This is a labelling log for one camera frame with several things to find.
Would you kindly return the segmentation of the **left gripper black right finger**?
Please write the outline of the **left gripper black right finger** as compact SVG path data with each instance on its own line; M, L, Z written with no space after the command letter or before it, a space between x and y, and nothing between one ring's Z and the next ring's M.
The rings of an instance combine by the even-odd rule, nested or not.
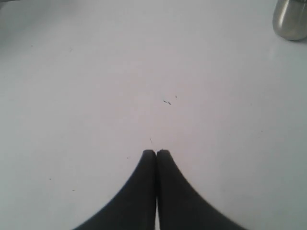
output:
M159 226L162 230L243 230L205 201L183 176L171 153L156 155Z

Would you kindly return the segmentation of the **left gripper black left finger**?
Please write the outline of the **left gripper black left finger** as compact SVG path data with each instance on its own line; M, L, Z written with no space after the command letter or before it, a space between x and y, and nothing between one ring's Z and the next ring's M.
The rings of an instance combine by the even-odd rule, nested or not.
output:
M154 230L156 154L145 150L120 191L78 230Z

